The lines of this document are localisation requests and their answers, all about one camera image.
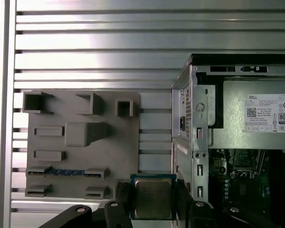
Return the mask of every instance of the power supply label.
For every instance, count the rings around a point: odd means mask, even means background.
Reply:
[[[251,94],[245,100],[245,132],[284,133],[285,94]]]

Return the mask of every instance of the aluminum extrusion wall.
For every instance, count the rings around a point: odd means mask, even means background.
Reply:
[[[98,205],[24,196],[23,91],[139,91],[139,169],[170,172],[170,88],[189,54],[285,53],[285,4],[277,0],[10,0],[0,16],[0,228],[35,228],[74,204]]]

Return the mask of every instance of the barcode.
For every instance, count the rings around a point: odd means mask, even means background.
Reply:
[[[256,117],[257,108],[247,108],[247,117]]]

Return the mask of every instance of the black plastic part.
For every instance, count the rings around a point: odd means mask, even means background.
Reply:
[[[278,225],[238,205],[229,205],[224,208],[223,212],[241,223],[246,223],[251,228],[279,228]]]
[[[107,228],[132,228],[130,217],[124,211],[123,204],[116,201],[106,203],[104,214]]]
[[[116,200],[122,203],[124,211],[129,214],[131,210],[133,210],[133,192],[134,189],[131,188],[130,183],[127,182],[119,182],[117,183],[117,194]]]
[[[180,130],[185,131],[186,130],[186,117],[182,116],[180,118]]]
[[[192,54],[195,65],[285,64],[285,54]]]
[[[92,227],[92,210],[88,206],[72,206],[39,228],[74,228],[80,226]]]
[[[243,66],[241,68],[241,71],[243,72],[255,72],[255,73],[267,73],[267,67],[266,66],[255,66],[255,67],[250,67],[250,66]]]
[[[285,228],[285,153],[269,153],[270,215],[271,220]]]
[[[93,211],[93,228],[106,228],[106,221],[105,221],[105,209],[98,208],[96,211]]]
[[[209,204],[195,201],[183,180],[178,180],[178,218],[183,228],[216,228],[214,209]]]
[[[210,66],[210,72],[235,72],[235,66]]]

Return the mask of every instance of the motherboard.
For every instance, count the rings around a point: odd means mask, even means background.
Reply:
[[[270,218],[269,152],[266,150],[211,150],[209,200],[215,208],[238,203]]]

